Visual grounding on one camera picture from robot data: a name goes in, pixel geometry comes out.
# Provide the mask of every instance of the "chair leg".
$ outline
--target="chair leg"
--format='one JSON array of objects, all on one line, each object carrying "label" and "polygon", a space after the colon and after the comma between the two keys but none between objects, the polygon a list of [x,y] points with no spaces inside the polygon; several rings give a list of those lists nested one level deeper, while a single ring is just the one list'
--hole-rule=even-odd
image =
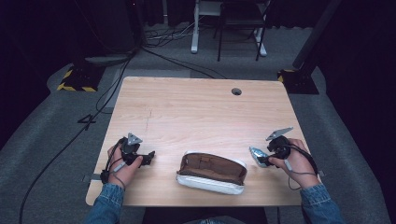
[{"label": "chair leg", "polygon": [[265,27],[262,27],[262,36],[260,37],[259,49],[257,50],[256,61],[259,60],[260,50],[262,49],[262,41],[264,40]]},{"label": "chair leg", "polygon": [[213,35],[213,38],[214,38],[214,39],[216,39],[216,34],[218,33],[218,29],[219,29],[219,27],[216,26],[215,34]]},{"label": "chair leg", "polygon": [[219,38],[219,52],[218,52],[218,62],[220,61],[220,53],[221,53],[221,41],[222,41],[222,31],[223,31],[223,26],[220,26],[220,38]]},{"label": "chair leg", "polygon": [[250,35],[248,35],[247,39],[250,39],[250,38],[253,36],[255,30],[256,30],[256,29],[253,29],[253,30],[250,32]]}]

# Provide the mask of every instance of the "person's left hand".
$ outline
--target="person's left hand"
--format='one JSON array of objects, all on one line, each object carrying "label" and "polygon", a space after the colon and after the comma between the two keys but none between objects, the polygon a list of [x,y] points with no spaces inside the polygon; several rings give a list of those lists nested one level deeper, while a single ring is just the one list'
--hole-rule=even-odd
[{"label": "person's left hand", "polygon": [[[113,162],[114,164],[109,168],[110,176],[108,177],[108,183],[116,184],[122,189],[125,189],[129,184],[131,184],[132,179],[134,178],[134,173],[142,163],[143,157],[139,156],[131,165],[125,164],[120,170],[118,170],[116,173],[113,173],[113,170],[123,162],[120,148],[121,144],[117,146],[117,149],[111,158],[110,164],[113,164]],[[107,155],[110,155],[112,150],[113,147],[107,151]]]}]

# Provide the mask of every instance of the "vr controller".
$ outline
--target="vr controller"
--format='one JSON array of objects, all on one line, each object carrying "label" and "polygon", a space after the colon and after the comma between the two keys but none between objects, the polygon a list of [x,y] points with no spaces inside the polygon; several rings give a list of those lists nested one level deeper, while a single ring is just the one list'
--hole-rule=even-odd
[{"label": "vr controller", "polygon": [[151,164],[151,159],[154,158],[155,151],[150,152],[148,155],[139,155],[137,154],[137,150],[140,148],[140,142],[142,142],[140,139],[136,137],[135,140],[131,142],[130,139],[127,139],[126,137],[121,138],[120,142],[122,143],[121,145],[121,156],[122,159],[125,161],[127,165],[131,165],[134,160],[136,160],[139,156],[143,157],[143,161],[140,164],[142,165],[150,165]]},{"label": "vr controller", "polygon": [[271,162],[269,162],[269,159],[271,157],[278,158],[280,160],[286,160],[290,155],[291,150],[293,149],[298,151],[308,159],[308,161],[311,163],[312,168],[314,169],[315,174],[317,175],[318,167],[315,164],[315,161],[312,158],[312,156],[306,151],[295,146],[294,144],[291,144],[287,137],[280,134],[280,133],[286,133],[290,130],[292,130],[292,127],[288,129],[275,131],[266,139],[266,140],[271,140],[267,148],[270,152],[274,152],[274,154],[272,155],[268,155],[262,152],[258,148],[250,147],[250,153],[253,159],[258,163],[260,167],[268,167],[273,165]]},{"label": "vr controller", "polygon": [[[143,142],[143,141],[140,138],[136,137],[135,135],[133,135],[131,133],[128,133],[128,138],[122,137],[117,142],[117,144],[114,146],[113,153],[114,153],[114,150],[117,150],[118,145],[121,144],[120,150],[121,150],[121,157],[122,157],[123,163],[121,163],[118,167],[116,167],[111,172],[114,172],[114,173],[117,172],[125,164],[131,165],[134,162],[134,160],[136,160],[139,156],[143,157],[143,160],[142,160],[142,163],[140,164],[140,166],[150,165],[151,160],[154,158],[155,151],[150,152],[148,155],[137,154],[137,150],[140,148],[141,142]],[[109,163],[111,161],[111,157],[113,156],[113,153],[108,158],[105,170],[103,170],[102,173],[100,174],[102,183],[104,183],[104,184],[108,182],[108,177],[110,175],[110,168],[111,168],[111,167],[109,167]]]}]

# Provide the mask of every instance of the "jeans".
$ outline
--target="jeans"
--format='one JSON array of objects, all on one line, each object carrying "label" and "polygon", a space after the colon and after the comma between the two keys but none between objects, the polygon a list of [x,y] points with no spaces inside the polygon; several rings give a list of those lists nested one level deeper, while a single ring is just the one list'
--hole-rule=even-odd
[{"label": "jeans", "polygon": [[[124,191],[117,185],[104,184],[84,223],[114,224],[120,220]],[[323,184],[300,191],[303,209],[312,223],[345,223],[340,210],[330,198]],[[227,217],[213,217],[197,220],[196,223],[223,224]]]}]

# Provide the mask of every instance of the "light wood tabletop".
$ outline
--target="light wood tabletop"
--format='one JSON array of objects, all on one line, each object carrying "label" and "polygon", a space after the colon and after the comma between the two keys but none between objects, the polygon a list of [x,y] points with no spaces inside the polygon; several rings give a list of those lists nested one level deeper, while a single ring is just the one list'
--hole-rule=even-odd
[{"label": "light wood tabletop", "polygon": [[[234,88],[242,93],[234,95]],[[294,129],[285,136],[308,147],[289,96],[277,81],[126,77],[94,173],[105,168],[107,150],[133,133],[143,140],[138,154],[156,153],[150,166],[136,172],[125,191],[125,205],[299,205],[299,190],[290,189],[288,176],[274,166],[259,167],[248,150],[257,147],[272,154],[265,138],[290,126]],[[226,195],[179,185],[176,171],[187,150],[243,161],[244,192]],[[298,187],[292,180],[290,184]],[[91,182],[87,204],[93,204],[102,186],[101,181]]]}]

